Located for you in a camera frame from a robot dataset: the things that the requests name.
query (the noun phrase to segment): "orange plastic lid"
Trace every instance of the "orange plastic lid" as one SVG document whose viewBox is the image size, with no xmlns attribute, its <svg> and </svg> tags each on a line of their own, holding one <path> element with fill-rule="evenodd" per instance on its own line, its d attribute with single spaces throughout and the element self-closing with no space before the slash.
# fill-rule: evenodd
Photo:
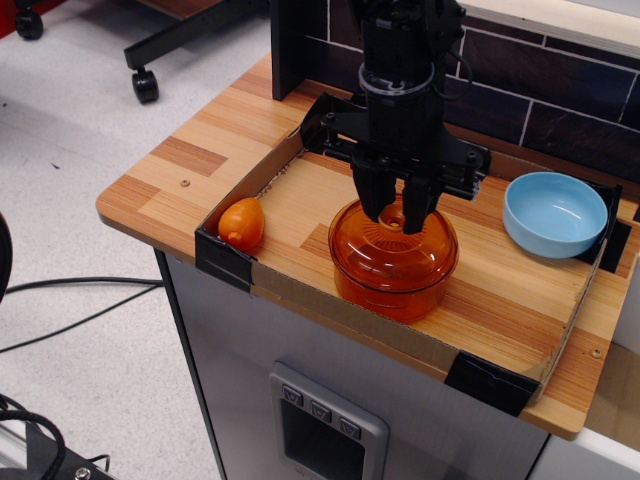
<svg viewBox="0 0 640 480">
<path fill-rule="evenodd" d="M 376 290 L 408 293 L 449 277 L 458 262 L 458 239 L 440 212 L 430 214 L 420 233 L 402 232 L 402 200 L 373 222 L 360 201 L 344 207 L 329 230 L 335 266 L 353 281 Z"/>
</svg>

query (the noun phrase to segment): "blue bowl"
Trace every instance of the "blue bowl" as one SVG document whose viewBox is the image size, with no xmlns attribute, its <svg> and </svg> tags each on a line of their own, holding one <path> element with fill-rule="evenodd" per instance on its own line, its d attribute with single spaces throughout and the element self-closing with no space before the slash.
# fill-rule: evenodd
<svg viewBox="0 0 640 480">
<path fill-rule="evenodd" d="M 503 222 L 525 250 L 548 258 L 587 251 L 608 220 L 607 207 L 586 183 L 551 172 L 516 178 L 504 198 Z"/>
</svg>

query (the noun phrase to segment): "orange jar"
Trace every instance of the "orange jar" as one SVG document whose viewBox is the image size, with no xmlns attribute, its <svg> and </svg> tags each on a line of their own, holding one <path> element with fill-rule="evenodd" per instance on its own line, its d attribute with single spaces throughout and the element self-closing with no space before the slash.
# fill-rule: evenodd
<svg viewBox="0 0 640 480">
<path fill-rule="evenodd" d="M 458 239 L 436 211 L 420 233 L 402 232 L 402 199 L 387 206 L 379 223 L 360 201 L 344 207 L 329 229 L 338 293 L 345 300 L 402 323 L 424 317 L 442 300 L 458 263 Z"/>
</svg>

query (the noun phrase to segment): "screw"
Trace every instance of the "screw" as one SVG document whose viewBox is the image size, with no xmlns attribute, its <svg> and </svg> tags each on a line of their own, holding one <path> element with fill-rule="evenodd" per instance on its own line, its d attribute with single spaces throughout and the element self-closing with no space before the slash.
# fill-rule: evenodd
<svg viewBox="0 0 640 480">
<path fill-rule="evenodd" d="M 89 480 L 91 478 L 91 470 L 82 467 L 76 470 L 76 480 Z"/>
</svg>

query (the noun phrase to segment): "wood grain surface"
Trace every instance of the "wood grain surface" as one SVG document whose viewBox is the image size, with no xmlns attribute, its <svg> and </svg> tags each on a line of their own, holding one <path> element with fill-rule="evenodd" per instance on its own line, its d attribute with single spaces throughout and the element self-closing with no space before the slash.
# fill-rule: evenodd
<svg viewBox="0 0 640 480">
<path fill-rule="evenodd" d="M 284 101 L 272 100 L 265 58 L 107 189 L 97 201 L 102 220 L 194 264 L 196 228 L 296 129 L 324 90 L 304 82 Z M 510 161 L 509 152 L 492 148 L 494 162 Z M 573 259 L 545 261 L 516 247 L 500 220 L 506 185 L 489 177 L 474 202 L 441 200 L 440 209 L 458 233 L 461 258 L 443 304 L 414 325 L 412 335 L 426 334 L 542 380 L 544 394 L 520 418 L 571 439 L 583 428 L 606 359 L 640 250 L 638 229 L 616 274 L 595 272 L 578 311 L 590 266 Z M 335 296 L 326 234 L 345 201 L 355 198 L 348 165 L 305 153 L 262 195 L 267 229 L 251 253 L 273 271 Z M 637 208 L 634 198 L 623 198 L 618 218 L 635 227 Z M 349 333 L 338 322 L 324 321 Z M 425 372 L 437 370 L 385 338 L 359 341 Z"/>
</svg>

